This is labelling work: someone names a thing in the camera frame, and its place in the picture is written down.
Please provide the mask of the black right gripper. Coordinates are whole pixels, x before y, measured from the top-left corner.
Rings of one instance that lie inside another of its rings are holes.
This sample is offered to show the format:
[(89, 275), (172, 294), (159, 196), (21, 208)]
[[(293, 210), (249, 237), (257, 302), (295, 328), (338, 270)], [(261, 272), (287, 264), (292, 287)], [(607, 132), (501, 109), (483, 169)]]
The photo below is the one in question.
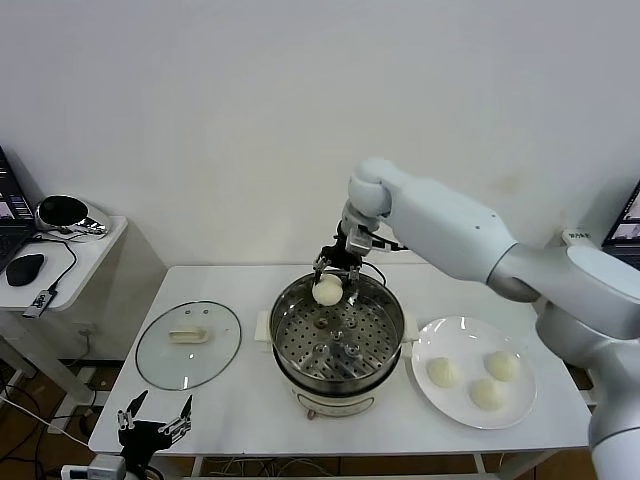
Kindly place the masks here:
[(321, 281), (322, 275), (328, 267), (349, 271), (344, 282), (344, 293), (346, 295), (346, 302), (349, 305), (354, 305), (360, 293), (359, 283), (362, 257), (347, 251), (347, 235), (342, 231), (341, 223), (336, 227), (334, 240), (335, 243), (333, 245), (322, 247), (319, 257), (317, 257), (313, 263), (313, 285), (317, 285)]

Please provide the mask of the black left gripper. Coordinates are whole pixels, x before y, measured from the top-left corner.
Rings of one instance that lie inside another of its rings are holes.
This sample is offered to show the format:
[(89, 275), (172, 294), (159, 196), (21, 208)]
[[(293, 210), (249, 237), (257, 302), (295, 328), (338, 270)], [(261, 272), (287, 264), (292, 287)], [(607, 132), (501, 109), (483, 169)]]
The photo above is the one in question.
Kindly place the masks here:
[(124, 410), (117, 412), (120, 455), (128, 466), (146, 466), (156, 452), (169, 449), (172, 441), (179, 441), (191, 430), (192, 395), (178, 417), (167, 424), (134, 420), (147, 395), (148, 391), (144, 390)]

